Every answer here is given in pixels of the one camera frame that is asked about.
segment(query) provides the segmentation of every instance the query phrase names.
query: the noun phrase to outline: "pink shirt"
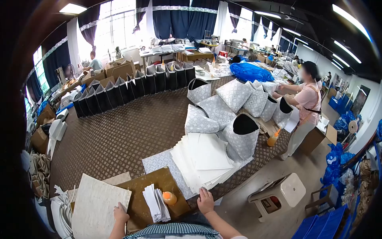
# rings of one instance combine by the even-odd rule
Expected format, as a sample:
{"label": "pink shirt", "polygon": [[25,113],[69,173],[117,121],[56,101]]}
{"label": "pink shirt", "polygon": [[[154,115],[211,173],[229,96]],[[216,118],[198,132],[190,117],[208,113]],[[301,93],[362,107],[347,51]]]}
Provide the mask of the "pink shirt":
{"label": "pink shirt", "polygon": [[321,94],[318,92],[315,92],[312,88],[309,86],[313,86],[315,89],[318,89],[317,83],[310,83],[310,84],[301,84],[300,87],[302,87],[301,92],[297,93],[295,96],[295,100],[300,104],[300,123],[302,123],[306,117],[308,122],[311,122],[313,124],[317,124],[317,118],[318,113],[311,112],[306,110],[312,109],[315,111],[319,111],[321,107]]}

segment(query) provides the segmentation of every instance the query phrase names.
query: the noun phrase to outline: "woman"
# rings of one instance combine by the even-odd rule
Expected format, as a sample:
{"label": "woman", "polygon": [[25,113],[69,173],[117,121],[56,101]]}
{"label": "woman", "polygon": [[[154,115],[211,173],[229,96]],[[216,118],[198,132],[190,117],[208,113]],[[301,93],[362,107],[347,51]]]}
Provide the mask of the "woman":
{"label": "woman", "polygon": [[183,239],[247,239],[241,235],[235,228],[225,222],[214,211],[214,199],[212,194],[206,189],[199,189],[200,197],[197,199],[197,205],[203,215],[194,216],[192,223],[168,223],[149,225],[132,235],[125,236],[125,224],[130,216],[122,208],[119,202],[114,207],[115,224],[109,239],[134,239],[134,238],[155,238],[165,239],[166,235],[182,236]]}
{"label": "woman", "polygon": [[304,82],[303,84],[280,86],[280,89],[287,88],[298,92],[295,96],[285,96],[285,100],[300,110],[298,127],[290,137],[288,151],[281,155],[282,160],[292,156],[305,136],[316,127],[321,113],[321,94],[317,84],[320,82],[320,78],[316,64],[309,61],[304,62],[300,71],[300,79]]}

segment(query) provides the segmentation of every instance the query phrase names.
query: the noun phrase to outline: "red stool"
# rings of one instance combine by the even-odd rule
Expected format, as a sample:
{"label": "red stool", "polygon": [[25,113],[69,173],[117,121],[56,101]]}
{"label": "red stool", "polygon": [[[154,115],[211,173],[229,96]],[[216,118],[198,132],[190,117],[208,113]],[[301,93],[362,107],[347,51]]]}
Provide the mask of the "red stool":
{"label": "red stool", "polygon": [[219,51],[219,55],[222,55],[225,58],[227,58],[228,57],[228,52],[225,52],[225,51],[221,50],[221,51]]}

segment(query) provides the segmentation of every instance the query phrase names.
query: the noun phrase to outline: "glue bottle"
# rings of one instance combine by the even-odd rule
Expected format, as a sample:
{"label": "glue bottle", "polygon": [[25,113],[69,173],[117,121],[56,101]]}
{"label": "glue bottle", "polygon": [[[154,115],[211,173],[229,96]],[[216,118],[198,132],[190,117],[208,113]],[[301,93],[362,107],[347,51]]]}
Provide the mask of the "glue bottle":
{"label": "glue bottle", "polygon": [[165,63],[164,63],[165,61],[164,60],[162,60],[162,65],[160,66],[164,71],[166,70],[166,66],[165,66]]}
{"label": "glue bottle", "polygon": [[278,139],[278,134],[280,133],[280,130],[281,130],[281,128],[279,128],[278,131],[274,135],[271,135],[269,137],[269,139],[267,140],[268,146],[272,147],[275,145],[276,140]]}
{"label": "glue bottle", "polygon": [[164,192],[162,194],[162,197],[163,197],[163,201],[167,205],[172,206],[172,205],[176,204],[177,198],[176,198],[176,196],[173,193],[171,193],[171,192]]}

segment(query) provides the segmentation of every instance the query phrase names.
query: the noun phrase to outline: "hand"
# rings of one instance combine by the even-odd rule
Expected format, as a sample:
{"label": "hand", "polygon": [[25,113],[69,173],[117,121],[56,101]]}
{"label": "hand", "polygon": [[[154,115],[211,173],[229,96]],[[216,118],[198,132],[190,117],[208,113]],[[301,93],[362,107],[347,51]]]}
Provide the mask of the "hand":
{"label": "hand", "polygon": [[113,211],[114,211],[114,219],[116,221],[126,223],[130,219],[130,216],[123,209],[122,203],[120,202],[118,202],[118,206],[114,206]]}
{"label": "hand", "polygon": [[205,188],[200,188],[199,195],[200,197],[197,199],[197,206],[199,207],[200,212],[205,215],[214,211],[214,198],[212,197],[212,194]]}

